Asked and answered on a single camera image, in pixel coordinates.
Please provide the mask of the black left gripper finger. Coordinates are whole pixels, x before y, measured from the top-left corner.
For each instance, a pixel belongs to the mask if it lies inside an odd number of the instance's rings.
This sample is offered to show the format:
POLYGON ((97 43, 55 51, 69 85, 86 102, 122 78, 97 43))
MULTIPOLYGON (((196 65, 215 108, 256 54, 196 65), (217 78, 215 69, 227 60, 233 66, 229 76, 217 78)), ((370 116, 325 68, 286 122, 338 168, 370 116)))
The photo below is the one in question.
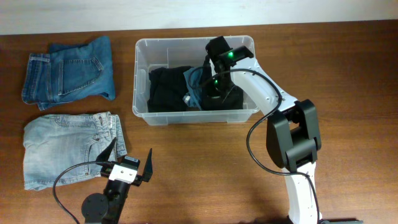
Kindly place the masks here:
POLYGON ((152 148, 150 148, 149 153, 147 155, 146 164, 144 167, 144 171, 142 173, 142 181, 149 182, 153 174, 153 167, 152 167, 152 148))
POLYGON ((115 145, 116 145, 117 138, 113 138, 111 143, 97 156, 96 162, 106 162, 108 161, 115 145))

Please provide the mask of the black garment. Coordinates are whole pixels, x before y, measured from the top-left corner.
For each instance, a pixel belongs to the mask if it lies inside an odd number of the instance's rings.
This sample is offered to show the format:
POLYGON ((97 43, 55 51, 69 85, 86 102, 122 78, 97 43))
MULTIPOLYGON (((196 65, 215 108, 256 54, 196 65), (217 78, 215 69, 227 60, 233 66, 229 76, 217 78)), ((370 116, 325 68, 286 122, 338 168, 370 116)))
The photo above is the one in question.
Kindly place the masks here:
POLYGON ((160 67, 149 73, 150 97, 147 101, 148 112, 186 111, 183 97, 188 92, 184 72, 191 66, 175 68, 160 67))
MULTIPOLYGON (((210 70, 212 74, 212 68, 210 64, 210 58, 207 55, 205 57, 205 61, 203 62, 203 73, 201 76, 200 84, 204 84, 205 81, 205 71, 210 70)), ((201 107, 203 110, 211 111, 211 110, 241 110, 243 108, 243 91, 239 87, 236 87, 236 90, 227 97, 226 101, 206 101, 205 100, 205 85, 201 87, 201 107)))

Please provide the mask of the blue shirt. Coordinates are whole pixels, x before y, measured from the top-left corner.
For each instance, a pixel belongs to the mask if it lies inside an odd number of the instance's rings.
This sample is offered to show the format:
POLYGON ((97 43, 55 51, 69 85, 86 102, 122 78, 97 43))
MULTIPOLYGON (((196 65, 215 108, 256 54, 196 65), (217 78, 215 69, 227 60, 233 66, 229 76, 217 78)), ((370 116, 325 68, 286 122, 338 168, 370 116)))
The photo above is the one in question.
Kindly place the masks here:
POLYGON ((202 73, 203 73, 202 67, 197 67, 197 68, 192 67, 183 73, 187 84, 187 93, 183 97, 183 102, 189 108, 198 108, 199 110, 202 110, 201 88, 200 88, 202 73))

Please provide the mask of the clear plastic storage bin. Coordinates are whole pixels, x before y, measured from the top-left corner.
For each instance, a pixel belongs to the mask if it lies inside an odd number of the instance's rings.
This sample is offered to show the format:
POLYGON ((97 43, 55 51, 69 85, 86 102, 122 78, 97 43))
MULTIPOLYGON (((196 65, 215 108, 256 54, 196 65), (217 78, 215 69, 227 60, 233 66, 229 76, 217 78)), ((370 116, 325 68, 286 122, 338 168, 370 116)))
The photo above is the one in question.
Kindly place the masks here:
POLYGON ((134 89, 132 112, 150 126, 185 123, 244 123, 259 108, 243 94, 241 110, 182 111, 150 113, 147 101, 150 98, 149 72, 156 68, 174 68, 184 65, 203 65, 207 52, 205 46, 212 37, 186 37, 141 39, 136 42, 134 89))

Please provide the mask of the light blue jeans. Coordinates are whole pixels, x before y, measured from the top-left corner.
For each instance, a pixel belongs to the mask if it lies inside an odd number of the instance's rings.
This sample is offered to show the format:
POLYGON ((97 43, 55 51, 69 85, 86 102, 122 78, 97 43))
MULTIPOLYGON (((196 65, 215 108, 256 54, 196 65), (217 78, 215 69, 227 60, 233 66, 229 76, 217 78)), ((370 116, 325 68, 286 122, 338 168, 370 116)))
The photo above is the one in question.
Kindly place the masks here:
POLYGON ((119 116, 48 114, 24 127, 23 171, 26 190, 43 190, 67 168, 96 158, 116 138, 108 160, 127 154, 119 116))

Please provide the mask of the dark blue jeans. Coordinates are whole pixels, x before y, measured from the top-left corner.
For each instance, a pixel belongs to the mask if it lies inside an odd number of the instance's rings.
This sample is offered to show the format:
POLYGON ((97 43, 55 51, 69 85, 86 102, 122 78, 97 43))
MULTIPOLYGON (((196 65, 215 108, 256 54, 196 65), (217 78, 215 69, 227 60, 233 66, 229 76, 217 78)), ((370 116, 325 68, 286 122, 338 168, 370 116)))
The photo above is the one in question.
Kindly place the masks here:
POLYGON ((29 55, 21 93, 24 103, 43 111, 87 96, 116 97, 109 37, 88 44, 52 44, 47 54, 29 55))

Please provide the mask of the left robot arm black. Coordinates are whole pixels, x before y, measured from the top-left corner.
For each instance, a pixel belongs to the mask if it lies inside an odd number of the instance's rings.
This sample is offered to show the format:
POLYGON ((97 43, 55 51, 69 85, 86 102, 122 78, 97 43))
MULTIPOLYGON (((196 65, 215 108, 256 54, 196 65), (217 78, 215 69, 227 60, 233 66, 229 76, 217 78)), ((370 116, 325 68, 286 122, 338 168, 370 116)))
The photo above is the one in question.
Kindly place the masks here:
POLYGON ((101 152, 95 164, 100 165, 100 174, 106 177, 108 182, 102 193, 87 196, 81 206, 85 223, 117 223, 122 214, 131 186, 140 186, 143 182, 149 182, 152 174, 152 150, 149 151, 144 171, 139 175, 140 160, 125 156, 121 162, 108 161, 116 145, 116 138, 101 152))

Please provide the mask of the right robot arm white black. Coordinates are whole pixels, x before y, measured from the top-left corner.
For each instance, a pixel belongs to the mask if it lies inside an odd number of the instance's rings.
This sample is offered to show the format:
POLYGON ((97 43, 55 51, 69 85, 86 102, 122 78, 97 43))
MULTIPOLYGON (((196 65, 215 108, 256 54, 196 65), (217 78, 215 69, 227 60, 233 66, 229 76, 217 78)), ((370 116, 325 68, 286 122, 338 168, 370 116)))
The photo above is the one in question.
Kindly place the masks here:
POLYGON ((310 100, 299 101, 281 89, 247 47, 234 49, 220 36, 211 39, 205 49, 213 75, 207 82, 222 89, 235 84, 264 115, 250 128, 246 138, 250 139, 263 121, 267 123, 266 149, 279 168, 274 174, 285 179, 289 221, 320 223, 315 168, 322 142, 315 105, 310 100))

